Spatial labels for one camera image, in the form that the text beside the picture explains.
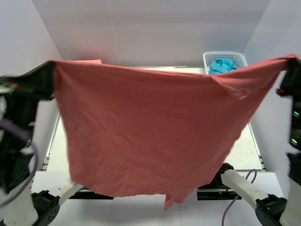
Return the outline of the dusty red t shirt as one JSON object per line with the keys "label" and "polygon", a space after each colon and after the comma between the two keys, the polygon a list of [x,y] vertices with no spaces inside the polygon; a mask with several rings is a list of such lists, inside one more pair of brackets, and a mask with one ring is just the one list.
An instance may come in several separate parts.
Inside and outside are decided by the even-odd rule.
{"label": "dusty red t shirt", "polygon": [[295,54],[207,75],[55,62],[71,180],[111,197],[209,184]]}

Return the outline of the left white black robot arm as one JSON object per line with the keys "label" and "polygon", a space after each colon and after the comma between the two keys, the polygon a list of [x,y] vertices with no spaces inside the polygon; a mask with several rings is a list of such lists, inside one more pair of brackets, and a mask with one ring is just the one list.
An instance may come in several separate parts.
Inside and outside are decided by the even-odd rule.
{"label": "left white black robot arm", "polygon": [[82,189],[67,180],[48,191],[31,192],[39,165],[33,131],[40,101],[54,98],[55,62],[0,79],[0,209],[3,226],[47,226],[61,205]]}

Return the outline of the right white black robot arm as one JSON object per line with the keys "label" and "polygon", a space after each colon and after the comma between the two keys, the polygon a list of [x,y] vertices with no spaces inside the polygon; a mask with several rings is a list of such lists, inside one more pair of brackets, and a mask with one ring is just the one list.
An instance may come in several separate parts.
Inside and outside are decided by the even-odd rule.
{"label": "right white black robot arm", "polygon": [[[289,144],[301,149],[301,61],[289,61],[288,70],[277,89],[281,97],[292,98]],[[228,187],[245,200],[254,210],[263,226],[299,226],[301,224],[301,153],[288,153],[290,162],[290,191],[288,198],[279,198],[260,189],[240,176],[229,164],[213,174],[216,187]]]}

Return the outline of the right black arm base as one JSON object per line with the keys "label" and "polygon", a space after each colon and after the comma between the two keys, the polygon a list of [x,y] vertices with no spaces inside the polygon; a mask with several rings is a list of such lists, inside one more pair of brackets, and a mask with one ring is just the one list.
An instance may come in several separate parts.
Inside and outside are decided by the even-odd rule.
{"label": "right black arm base", "polygon": [[211,183],[197,188],[198,201],[229,201],[236,196],[237,193],[223,184]]}

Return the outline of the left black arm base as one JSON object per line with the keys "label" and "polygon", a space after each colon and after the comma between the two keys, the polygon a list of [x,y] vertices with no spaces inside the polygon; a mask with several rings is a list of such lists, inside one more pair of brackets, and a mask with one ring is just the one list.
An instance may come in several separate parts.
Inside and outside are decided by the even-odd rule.
{"label": "left black arm base", "polygon": [[114,197],[98,194],[98,193],[95,193],[92,190],[84,187],[84,188],[78,190],[73,196],[70,197],[70,199],[75,199],[75,200],[113,200]]}

